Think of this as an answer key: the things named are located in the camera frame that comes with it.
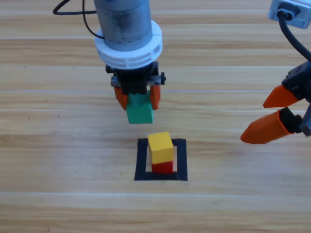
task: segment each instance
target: red block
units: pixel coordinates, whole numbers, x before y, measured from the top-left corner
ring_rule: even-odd
[[[152,172],[165,174],[173,173],[173,161],[161,164],[152,164]]]

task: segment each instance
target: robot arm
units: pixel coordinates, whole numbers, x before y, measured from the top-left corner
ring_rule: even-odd
[[[287,25],[307,28],[310,22],[311,1],[273,0],[269,18],[279,21],[280,28],[290,44],[308,61],[289,71],[282,84],[269,95],[264,108],[284,107],[252,122],[241,136],[250,144],[265,144],[289,134],[311,136],[311,53],[294,37]],[[302,118],[294,115],[288,106],[306,99],[310,105]]]
[[[81,14],[85,19],[84,2]],[[94,0],[94,3],[101,29],[94,34],[86,26],[96,35],[98,55],[106,64],[106,72],[112,74],[116,98],[127,111],[129,123],[153,123],[153,111],[160,102],[160,86],[165,84],[166,77],[159,74],[156,62],[163,49],[162,31],[151,20],[149,0]]]

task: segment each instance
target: black cable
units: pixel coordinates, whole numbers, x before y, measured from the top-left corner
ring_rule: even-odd
[[[88,31],[89,31],[90,33],[92,33],[94,36],[96,36],[96,37],[98,37],[98,38],[100,38],[100,39],[105,40],[105,37],[100,36],[100,35],[97,35],[97,34],[94,33],[94,32],[91,30],[91,28],[88,26],[87,21],[86,21],[85,1],[86,1],[86,0],[82,0],[82,15],[83,15],[83,21],[84,21],[84,24],[86,25],[86,28],[87,28]]]
[[[91,14],[96,14],[96,11],[85,11],[85,0],[82,0],[82,11],[71,11],[71,12],[58,12],[64,5],[66,5],[70,0],[63,0],[60,4],[58,4],[54,10],[53,10],[53,14],[54,15],[58,15],[58,16],[73,16],[73,15],[83,15],[83,21],[84,24],[86,26],[86,28],[88,29],[88,31],[100,38],[100,39],[105,39],[103,36],[97,35],[96,33],[94,33],[91,28],[88,26],[88,23],[86,21],[86,15],[91,15]]]
[[[279,11],[277,13],[278,22],[280,25],[280,28],[287,38],[287,40],[290,42],[290,44],[302,55],[304,56],[309,62],[311,62],[311,52],[309,52],[292,34],[290,29],[287,26],[287,20],[288,16],[285,12]]]
[[[53,14],[58,16],[73,16],[73,15],[82,15],[83,11],[71,11],[71,12],[58,12],[60,8],[65,6],[70,0],[63,0],[60,4],[58,4],[54,10]],[[96,11],[85,11],[86,15],[96,14]]]

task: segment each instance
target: yellow block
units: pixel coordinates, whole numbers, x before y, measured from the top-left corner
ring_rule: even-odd
[[[148,135],[148,147],[152,164],[174,160],[174,146],[169,132]]]

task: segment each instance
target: stacked blocks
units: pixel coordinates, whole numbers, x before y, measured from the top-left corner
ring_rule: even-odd
[[[149,135],[148,148],[151,155],[152,172],[173,173],[174,147],[169,132]]]
[[[150,102],[150,91],[146,95],[129,94],[126,112],[130,124],[152,124],[154,111]]]

